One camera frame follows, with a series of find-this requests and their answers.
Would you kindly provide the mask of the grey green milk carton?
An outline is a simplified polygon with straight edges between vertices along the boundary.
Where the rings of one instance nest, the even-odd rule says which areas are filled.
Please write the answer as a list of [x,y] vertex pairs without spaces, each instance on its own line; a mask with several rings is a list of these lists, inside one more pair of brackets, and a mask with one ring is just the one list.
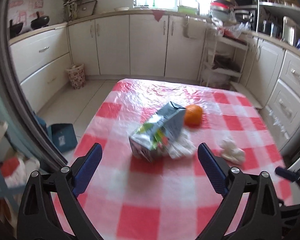
[[171,101],[157,110],[129,136],[132,155],[149,162],[163,157],[181,134],[185,113],[185,107]]

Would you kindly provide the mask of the white kitchen cabinets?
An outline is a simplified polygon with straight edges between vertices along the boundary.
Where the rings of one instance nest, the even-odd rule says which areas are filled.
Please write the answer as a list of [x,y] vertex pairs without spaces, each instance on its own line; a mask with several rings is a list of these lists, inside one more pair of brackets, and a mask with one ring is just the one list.
[[[87,77],[154,77],[199,81],[207,29],[203,20],[125,12],[45,27],[10,40],[17,78],[39,111],[66,83],[66,68]],[[277,146],[300,144],[300,52],[275,38],[245,32],[242,84],[262,105]]]

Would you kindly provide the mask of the white tissue ball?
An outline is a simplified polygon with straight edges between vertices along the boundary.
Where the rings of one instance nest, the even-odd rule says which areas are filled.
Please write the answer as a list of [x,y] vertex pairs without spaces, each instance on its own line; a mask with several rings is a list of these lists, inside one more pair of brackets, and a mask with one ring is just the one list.
[[221,157],[233,164],[242,165],[245,162],[245,152],[237,147],[231,137],[227,137],[220,142]]

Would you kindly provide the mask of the blue dustpan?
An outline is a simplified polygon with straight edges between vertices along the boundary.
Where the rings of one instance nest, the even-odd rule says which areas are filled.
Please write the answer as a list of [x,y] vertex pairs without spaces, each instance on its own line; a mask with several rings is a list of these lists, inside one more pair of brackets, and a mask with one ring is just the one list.
[[78,144],[73,124],[52,124],[47,128],[47,134],[61,153],[75,149]]

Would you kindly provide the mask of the orange fruit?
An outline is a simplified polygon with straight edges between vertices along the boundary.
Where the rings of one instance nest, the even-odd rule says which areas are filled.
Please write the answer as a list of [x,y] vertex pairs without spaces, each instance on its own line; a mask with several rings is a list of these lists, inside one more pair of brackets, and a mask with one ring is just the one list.
[[184,124],[189,127],[199,126],[202,122],[203,109],[198,105],[186,106]]

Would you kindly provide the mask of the red white checkered tablecloth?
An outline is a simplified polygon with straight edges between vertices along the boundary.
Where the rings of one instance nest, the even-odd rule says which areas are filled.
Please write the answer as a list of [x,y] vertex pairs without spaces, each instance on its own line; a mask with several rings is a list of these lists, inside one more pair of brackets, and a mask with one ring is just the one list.
[[64,93],[45,119],[73,124],[78,145],[71,160],[94,143],[102,146],[102,160],[78,201],[104,239],[195,239],[222,200],[195,153],[152,163],[132,155],[130,134],[169,101],[203,109],[201,126],[189,130],[194,146],[205,142],[219,154],[221,141],[233,139],[245,152],[241,170],[267,171],[277,195],[292,203],[289,183],[274,173],[281,155],[244,96],[149,80],[89,81]]

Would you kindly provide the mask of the floral waste basket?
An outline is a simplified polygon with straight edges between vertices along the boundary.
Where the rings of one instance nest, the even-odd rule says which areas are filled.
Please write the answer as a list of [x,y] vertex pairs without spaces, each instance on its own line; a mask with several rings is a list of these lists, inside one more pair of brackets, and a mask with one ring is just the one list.
[[84,64],[73,65],[71,68],[66,69],[65,71],[73,89],[80,89],[85,86]]

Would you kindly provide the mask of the white open shelf trolley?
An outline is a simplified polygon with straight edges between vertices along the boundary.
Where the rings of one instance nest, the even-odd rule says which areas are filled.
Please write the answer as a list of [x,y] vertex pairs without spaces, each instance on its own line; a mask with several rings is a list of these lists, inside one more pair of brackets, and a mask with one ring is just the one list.
[[227,87],[238,82],[243,74],[249,44],[217,29],[207,29],[199,70],[199,84],[206,87]]

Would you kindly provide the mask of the black wok on counter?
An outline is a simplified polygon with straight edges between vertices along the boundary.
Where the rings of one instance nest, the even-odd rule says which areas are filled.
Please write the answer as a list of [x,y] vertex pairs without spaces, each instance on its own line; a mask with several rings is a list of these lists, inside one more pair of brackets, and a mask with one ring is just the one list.
[[50,17],[47,15],[40,16],[40,13],[36,12],[37,18],[31,21],[31,28],[33,30],[46,27],[50,22]]

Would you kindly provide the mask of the green basin on counter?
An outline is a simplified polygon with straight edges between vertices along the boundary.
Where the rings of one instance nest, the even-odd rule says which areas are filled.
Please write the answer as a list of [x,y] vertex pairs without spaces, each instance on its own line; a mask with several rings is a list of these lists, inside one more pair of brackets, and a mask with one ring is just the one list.
[[184,5],[179,5],[178,6],[178,12],[183,13],[183,14],[187,14],[187,15],[198,15],[198,9],[197,8],[188,7],[188,6],[184,6]]

